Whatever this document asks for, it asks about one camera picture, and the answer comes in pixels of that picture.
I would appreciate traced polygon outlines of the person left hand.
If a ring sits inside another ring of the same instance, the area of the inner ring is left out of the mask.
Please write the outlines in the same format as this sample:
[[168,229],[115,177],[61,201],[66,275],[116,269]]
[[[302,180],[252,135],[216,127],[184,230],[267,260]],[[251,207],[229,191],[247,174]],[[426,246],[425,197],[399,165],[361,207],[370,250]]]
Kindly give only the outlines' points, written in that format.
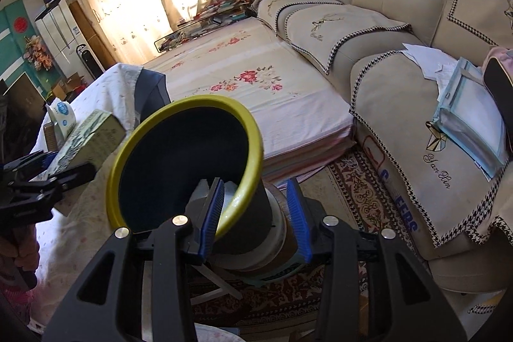
[[1,230],[1,281],[17,291],[38,284],[39,244],[35,225]]

